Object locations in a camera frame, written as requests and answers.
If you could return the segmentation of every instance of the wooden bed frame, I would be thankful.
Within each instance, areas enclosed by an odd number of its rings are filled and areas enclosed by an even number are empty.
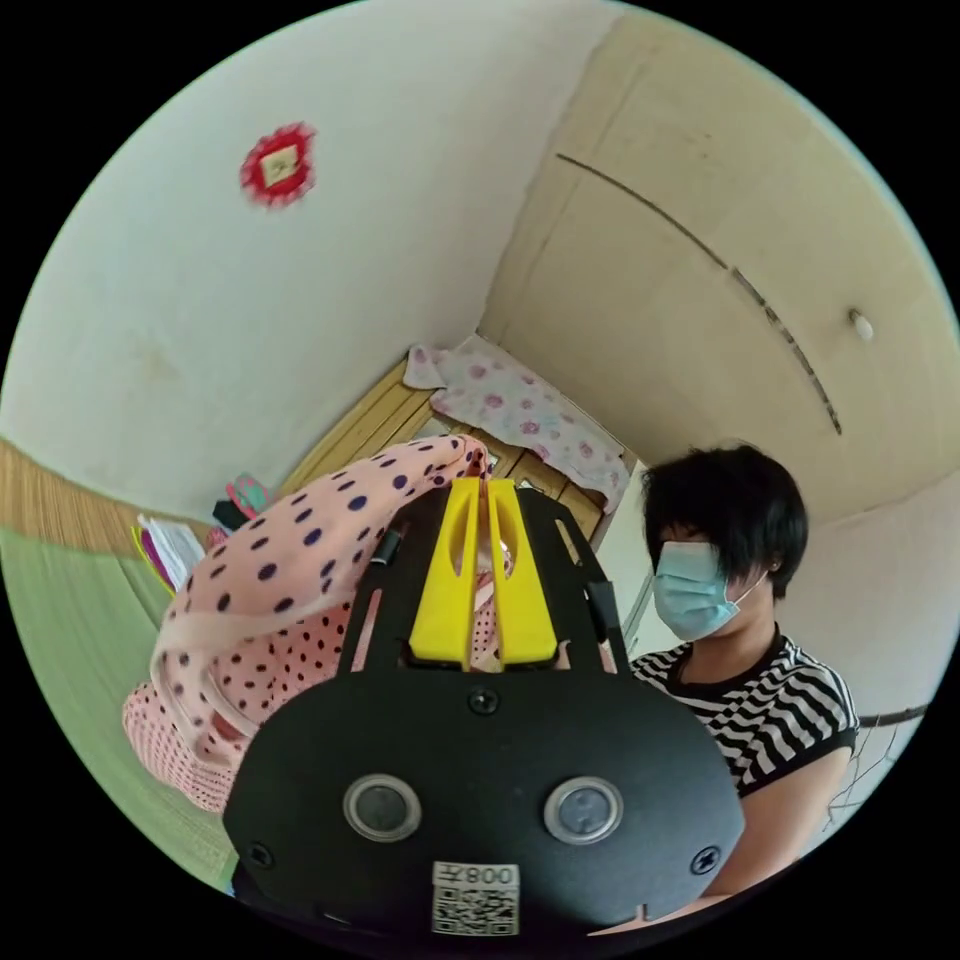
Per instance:
[[[372,457],[384,447],[406,443],[435,420],[450,433],[475,436],[497,458],[495,477],[509,476],[517,483],[529,483],[559,500],[569,508],[587,538],[593,537],[603,516],[601,494],[580,489],[529,450],[511,447],[483,430],[438,414],[430,406],[432,390],[404,385],[406,366],[404,359],[393,367],[317,443],[281,486],[283,496],[355,460]]]

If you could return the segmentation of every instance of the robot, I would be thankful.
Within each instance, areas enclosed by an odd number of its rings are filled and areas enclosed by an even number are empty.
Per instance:
[[[514,561],[510,576],[494,564],[492,674],[469,667],[481,510]],[[476,478],[396,514],[336,676],[266,721],[223,820],[241,902],[398,956],[550,955],[638,908],[666,916],[743,830],[700,721],[632,676],[613,587],[569,511]]]

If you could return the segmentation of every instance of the blue surgical mask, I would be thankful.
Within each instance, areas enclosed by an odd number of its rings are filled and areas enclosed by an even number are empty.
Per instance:
[[[739,612],[727,599],[727,580],[720,573],[716,547],[709,543],[665,543],[653,581],[653,600],[660,619],[683,641],[709,637]]]

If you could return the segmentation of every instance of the pink blanket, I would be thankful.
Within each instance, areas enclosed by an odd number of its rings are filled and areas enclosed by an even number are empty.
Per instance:
[[[473,336],[454,350],[410,349],[403,382],[435,390],[430,404],[544,463],[585,490],[599,490],[612,513],[629,474],[623,447],[558,390],[508,353]]]

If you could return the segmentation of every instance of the screw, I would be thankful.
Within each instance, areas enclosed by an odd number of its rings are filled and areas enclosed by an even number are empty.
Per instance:
[[[251,843],[247,847],[247,856],[262,870],[273,866],[273,854],[262,843]]]
[[[497,712],[500,706],[500,697],[493,690],[486,687],[477,687],[470,691],[467,697],[467,706],[478,716],[489,717]]]
[[[705,873],[713,870],[719,862],[720,848],[704,847],[693,858],[693,862],[690,864],[690,872],[696,874],[698,877],[702,877]]]

